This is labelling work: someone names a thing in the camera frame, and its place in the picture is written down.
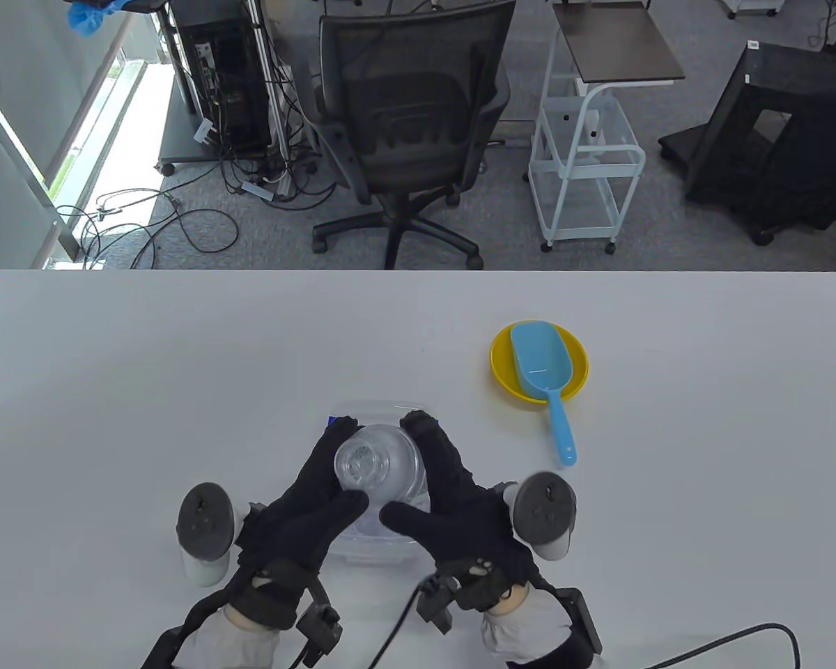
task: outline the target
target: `blue plastic bag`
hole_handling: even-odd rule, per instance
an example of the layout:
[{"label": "blue plastic bag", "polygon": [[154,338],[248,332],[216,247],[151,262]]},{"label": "blue plastic bag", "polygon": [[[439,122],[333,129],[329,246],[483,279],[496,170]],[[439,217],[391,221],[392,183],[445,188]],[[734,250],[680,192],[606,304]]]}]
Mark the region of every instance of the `blue plastic bag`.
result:
[{"label": "blue plastic bag", "polygon": [[124,5],[129,2],[132,2],[132,0],[115,0],[103,9],[96,9],[82,3],[71,3],[71,7],[68,7],[68,25],[78,35],[89,38],[89,36],[95,35],[98,29],[102,28],[102,22],[106,16],[112,16],[112,14],[120,12],[124,9]]}]

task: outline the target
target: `metal pole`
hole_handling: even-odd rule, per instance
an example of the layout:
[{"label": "metal pole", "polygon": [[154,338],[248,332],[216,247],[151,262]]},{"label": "metal pole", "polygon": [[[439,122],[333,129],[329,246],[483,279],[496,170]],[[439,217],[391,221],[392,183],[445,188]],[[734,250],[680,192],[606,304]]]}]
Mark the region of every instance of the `metal pole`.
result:
[{"label": "metal pole", "polygon": [[167,51],[170,53],[170,60],[173,61],[173,71],[176,73],[176,85],[180,87],[180,93],[183,94],[183,100],[186,101],[186,108],[189,109],[189,114],[195,115],[197,109],[195,108],[195,101],[192,99],[192,90],[189,89],[189,77],[186,75],[185,70],[183,70],[180,50],[176,48],[176,28],[170,25],[170,15],[167,14],[167,5],[162,4],[156,13],[157,22],[161,26],[161,32],[164,33],[164,42],[167,43]]},{"label": "metal pole", "polygon": [[[281,111],[279,109],[279,96],[276,93],[276,86],[281,86],[281,81],[276,79],[276,71],[278,67],[270,66],[270,45],[269,45],[269,31],[264,28],[263,13],[258,6],[259,0],[247,0],[248,13],[251,18],[251,25],[254,29],[254,38],[256,41],[256,50],[260,56],[260,66],[263,68],[263,76],[266,85],[266,95],[269,96],[269,114],[272,118],[272,124],[275,126],[275,137],[279,143],[279,153],[284,160],[285,165],[291,164],[291,150],[288,147],[288,128],[285,128],[284,122],[281,119]],[[294,181],[291,178],[291,170],[287,169],[281,175],[281,181],[275,188],[277,195],[282,197],[292,197],[294,195]]]}]

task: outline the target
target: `white sleeve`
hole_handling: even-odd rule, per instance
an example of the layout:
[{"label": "white sleeve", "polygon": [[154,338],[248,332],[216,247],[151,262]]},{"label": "white sleeve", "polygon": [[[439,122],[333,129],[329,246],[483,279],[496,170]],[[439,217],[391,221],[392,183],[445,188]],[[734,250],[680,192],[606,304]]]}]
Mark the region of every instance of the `white sleeve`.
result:
[{"label": "white sleeve", "polygon": [[527,598],[506,615],[483,614],[483,643],[504,662],[525,665],[559,649],[571,634],[573,622],[549,592],[528,585]]},{"label": "white sleeve", "polygon": [[242,630],[221,608],[193,631],[173,660],[177,669],[271,669],[279,644],[275,630]]}]

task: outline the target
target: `cart wheel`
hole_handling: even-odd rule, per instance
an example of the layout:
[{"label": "cart wheel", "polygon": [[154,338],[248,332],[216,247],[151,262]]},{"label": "cart wheel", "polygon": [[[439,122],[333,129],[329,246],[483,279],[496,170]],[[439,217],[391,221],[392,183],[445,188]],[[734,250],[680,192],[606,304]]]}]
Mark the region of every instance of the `cart wheel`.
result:
[{"label": "cart wheel", "polygon": [[752,233],[752,243],[756,246],[768,246],[774,241],[774,233],[768,230],[756,230]]}]

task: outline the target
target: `clear plastic container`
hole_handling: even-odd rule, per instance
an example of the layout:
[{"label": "clear plastic container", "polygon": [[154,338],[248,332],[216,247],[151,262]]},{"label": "clear plastic container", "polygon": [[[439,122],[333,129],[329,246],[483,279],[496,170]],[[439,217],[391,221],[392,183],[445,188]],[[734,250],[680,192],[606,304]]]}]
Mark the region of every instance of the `clear plastic container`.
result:
[{"label": "clear plastic container", "polygon": [[425,410],[411,402],[349,401],[335,406],[329,420],[351,415],[365,426],[338,450],[335,473],[345,489],[364,490],[368,510],[332,544],[329,552],[357,564],[396,564],[421,555],[409,537],[380,523],[380,508],[403,501],[425,511],[431,507],[424,463],[415,442],[399,427],[409,411]]}]

